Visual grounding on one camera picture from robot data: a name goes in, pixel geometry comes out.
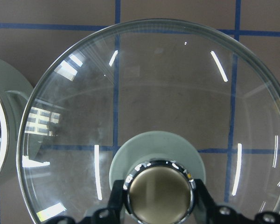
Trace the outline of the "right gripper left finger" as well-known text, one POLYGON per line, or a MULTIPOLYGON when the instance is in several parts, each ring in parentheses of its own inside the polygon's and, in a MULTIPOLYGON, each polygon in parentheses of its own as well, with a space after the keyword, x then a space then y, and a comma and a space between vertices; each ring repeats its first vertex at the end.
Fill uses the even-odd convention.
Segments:
POLYGON ((56 216, 46 221, 46 224, 120 224, 121 211, 124 206, 124 180, 113 183, 110 198, 106 207, 96 209, 81 221, 76 222, 69 216, 56 216))

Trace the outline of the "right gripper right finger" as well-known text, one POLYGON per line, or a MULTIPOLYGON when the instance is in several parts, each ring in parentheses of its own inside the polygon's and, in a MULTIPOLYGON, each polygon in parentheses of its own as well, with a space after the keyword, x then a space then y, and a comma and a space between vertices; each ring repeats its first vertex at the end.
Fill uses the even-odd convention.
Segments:
POLYGON ((192 213, 198 224, 280 224, 280 214, 272 211, 258 213, 249 219, 230 206, 217 204, 200 179, 190 180, 190 185, 192 213))

